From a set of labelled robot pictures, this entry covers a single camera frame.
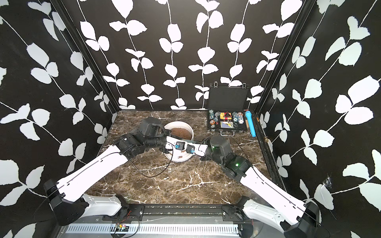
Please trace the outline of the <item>white ceramic pot with mud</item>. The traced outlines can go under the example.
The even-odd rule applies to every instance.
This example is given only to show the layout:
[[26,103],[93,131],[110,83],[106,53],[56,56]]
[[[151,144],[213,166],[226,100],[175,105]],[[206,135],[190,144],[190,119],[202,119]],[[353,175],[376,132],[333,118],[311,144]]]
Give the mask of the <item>white ceramic pot with mud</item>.
[[[170,130],[171,137],[170,144],[166,144],[166,149],[172,149],[172,145],[176,145],[178,141],[191,141],[194,138],[194,132],[192,127],[182,121],[175,121],[168,123],[164,126],[166,130]],[[184,148],[182,151],[175,149],[175,154],[172,155],[172,151],[169,151],[169,153],[165,154],[167,159],[172,159],[172,162],[184,162],[188,159],[190,159],[193,154],[189,154],[186,152],[186,149]]]

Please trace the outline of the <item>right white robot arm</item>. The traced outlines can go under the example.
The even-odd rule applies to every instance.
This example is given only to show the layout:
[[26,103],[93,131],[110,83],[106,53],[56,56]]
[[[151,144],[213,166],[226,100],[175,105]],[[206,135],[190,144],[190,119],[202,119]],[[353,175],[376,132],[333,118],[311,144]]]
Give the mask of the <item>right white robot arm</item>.
[[286,238],[313,238],[320,223],[320,210],[313,202],[296,199],[264,176],[248,159],[236,154],[229,140],[215,135],[200,144],[185,141],[177,149],[212,160],[227,177],[249,188],[267,205],[252,199],[241,200],[241,210],[249,219],[261,221],[283,233]]

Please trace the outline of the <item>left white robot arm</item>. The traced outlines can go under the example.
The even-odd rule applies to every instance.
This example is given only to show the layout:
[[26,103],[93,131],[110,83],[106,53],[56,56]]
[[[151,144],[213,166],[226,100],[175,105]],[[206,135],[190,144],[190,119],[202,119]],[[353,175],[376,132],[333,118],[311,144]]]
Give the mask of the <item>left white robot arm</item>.
[[159,148],[177,156],[185,151],[188,141],[173,137],[157,118],[148,117],[134,130],[122,135],[101,155],[81,169],[57,182],[45,182],[49,205],[60,226],[69,225],[86,216],[108,216],[123,219],[129,213],[129,204],[121,195],[96,197],[85,192],[101,178],[120,165],[131,161],[148,149]]

